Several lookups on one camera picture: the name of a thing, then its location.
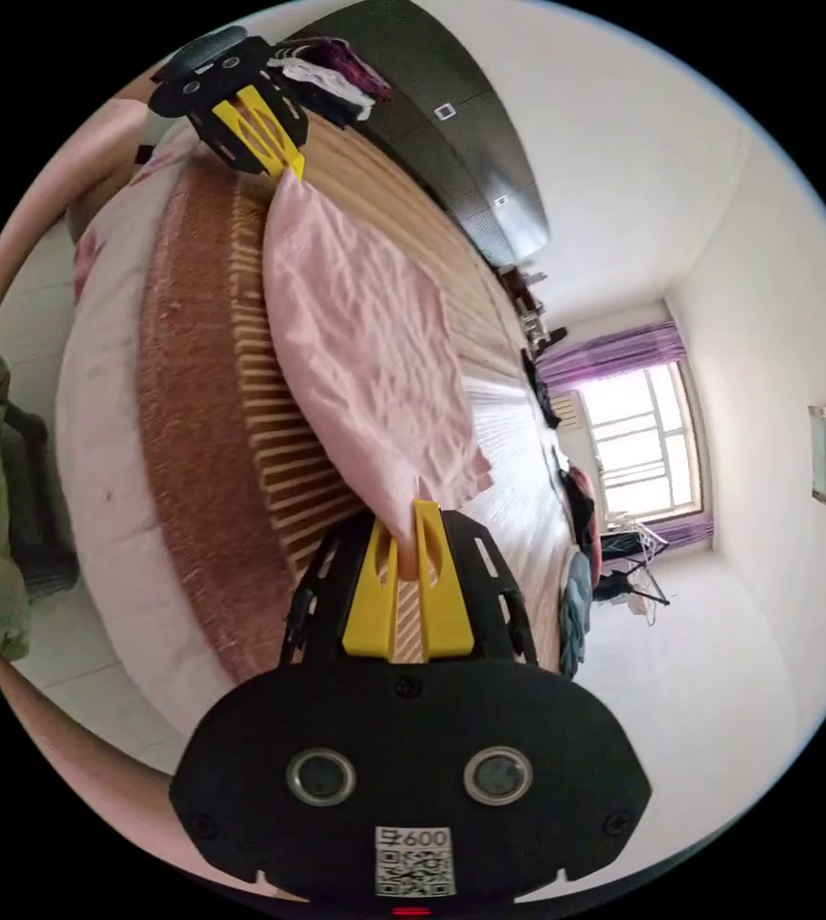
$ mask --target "bed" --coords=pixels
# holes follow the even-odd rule
[[[493,465],[493,487],[465,510],[491,528],[525,595],[540,663],[557,670],[570,534],[506,295],[432,200],[357,133],[310,115],[306,156],[306,181],[442,285]],[[78,245],[57,392],[62,489],[118,657],[187,736],[233,686],[275,665],[291,590],[323,531],[359,507],[268,339],[272,191],[227,170],[181,123]],[[418,660],[412,585],[399,617],[396,659]]]

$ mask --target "bamboo mat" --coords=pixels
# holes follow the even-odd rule
[[[491,528],[525,594],[539,659],[556,669],[570,537],[515,312],[398,166],[355,132],[310,121],[306,181],[443,287],[495,480],[465,510]],[[262,238],[272,189],[194,158],[156,241],[141,324],[140,425],[158,517],[195,616],[238,682],[275,664],[292,587],[327,527],[360,506],[292,400],[269,339]],[[418,660],[414,586],[402,587],[399,606],[396,659]]]

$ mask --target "window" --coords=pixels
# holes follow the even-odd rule
[[[660,520],[700,511],[700,464],[675,363],[583,383],[609,514]]]

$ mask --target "pink towel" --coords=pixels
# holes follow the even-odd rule
[[[294,400],[414,578],[413,500],[459,508],[493,484],[438,285],[288,171],[266,222],[264,288]]]

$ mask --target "purple curtain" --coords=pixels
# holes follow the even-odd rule
[[[537,366],[551,396],[557,396],[587,380],[641,371],[684,357],[684,345],[676,325],[667,320],[622,333],[601,335],[573,348],[542,355]]]
[[[713,536],[713,515],[701,513],[686,517],[675,517],[659,523],[649,524],[650,530],[668,541],[669,549],[679,549],[709,540]]]

